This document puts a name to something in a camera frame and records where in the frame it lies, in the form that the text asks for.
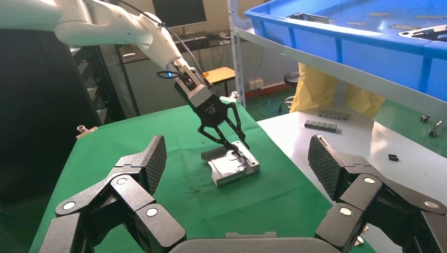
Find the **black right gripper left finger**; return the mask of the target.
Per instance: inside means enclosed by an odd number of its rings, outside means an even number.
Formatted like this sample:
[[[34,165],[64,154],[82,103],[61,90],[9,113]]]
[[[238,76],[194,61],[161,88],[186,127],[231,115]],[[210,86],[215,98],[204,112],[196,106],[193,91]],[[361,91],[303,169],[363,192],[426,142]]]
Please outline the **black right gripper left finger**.
[[[94,252],[118,226],[144,252],[169,252],[185,241],[183,226],[154,198],[166,160],[161,135],[142,152],[121,157],[103,180],[55,208],[40,252]]]

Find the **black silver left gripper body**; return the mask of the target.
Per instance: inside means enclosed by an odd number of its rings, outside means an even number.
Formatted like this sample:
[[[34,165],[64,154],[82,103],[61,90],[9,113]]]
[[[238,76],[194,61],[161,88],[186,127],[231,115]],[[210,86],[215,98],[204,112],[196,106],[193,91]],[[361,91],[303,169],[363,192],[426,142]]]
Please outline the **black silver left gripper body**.
[[[227,104],[223,103],[216,95],[211,94],[211,97],[206,99],[204,103],[195,107],[177,82],[174,83],[174,87],[198,116],[201,125],[204,125],[205,127],[215,127],[220,125],[228,117]]]

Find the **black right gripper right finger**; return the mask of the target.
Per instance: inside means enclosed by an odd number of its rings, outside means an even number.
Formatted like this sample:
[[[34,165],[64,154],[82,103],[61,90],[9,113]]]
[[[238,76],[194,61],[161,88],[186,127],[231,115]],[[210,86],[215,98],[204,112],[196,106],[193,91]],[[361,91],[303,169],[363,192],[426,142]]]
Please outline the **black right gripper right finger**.
[[[446,206],[382,175],[363,157],[337,151],[314,135],[309,166],[334,206],[315,236],[350,251],[367,225],[380,228],[403,252],[446,252]]]

